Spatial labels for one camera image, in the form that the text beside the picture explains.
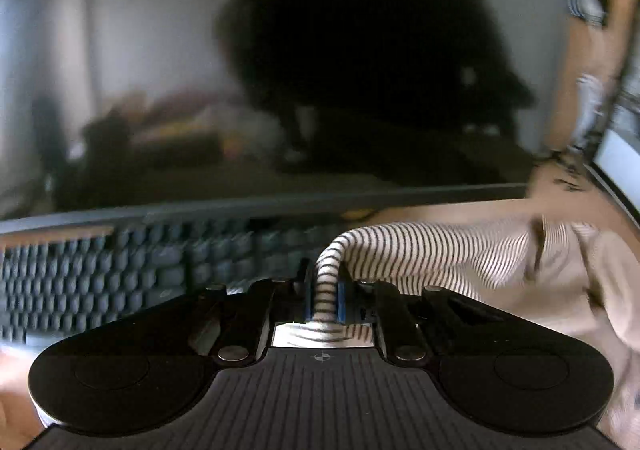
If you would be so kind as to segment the black computer monitor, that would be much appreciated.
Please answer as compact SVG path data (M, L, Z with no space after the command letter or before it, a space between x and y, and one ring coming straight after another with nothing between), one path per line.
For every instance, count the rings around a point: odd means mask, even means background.
M1 0L1 230L520 199L562 0Z

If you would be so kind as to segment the glass panel computer case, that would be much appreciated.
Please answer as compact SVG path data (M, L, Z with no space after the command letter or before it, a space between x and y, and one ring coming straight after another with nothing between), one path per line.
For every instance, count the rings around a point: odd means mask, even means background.
M639 45L629 48L608 121L587 169L639 228Z

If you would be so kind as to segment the beige striped knit garment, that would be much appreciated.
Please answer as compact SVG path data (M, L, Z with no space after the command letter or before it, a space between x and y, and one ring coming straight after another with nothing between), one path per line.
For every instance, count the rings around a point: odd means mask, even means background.
M624 449L638 448L639 262L617 233L540 217L352 229L314 262L319 295L310 321L278 326L277 346L371 343L371 329L336 321L341 266L352 279L390 282L405 294L458 292L597 348L615 376L599 430Z

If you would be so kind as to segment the black mechanical keyboard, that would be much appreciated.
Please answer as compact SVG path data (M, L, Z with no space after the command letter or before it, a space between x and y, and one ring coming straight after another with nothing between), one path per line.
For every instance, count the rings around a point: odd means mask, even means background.
M293 279L345 230L327 216L114 227L1 248L1 340L46 347L184 293Z

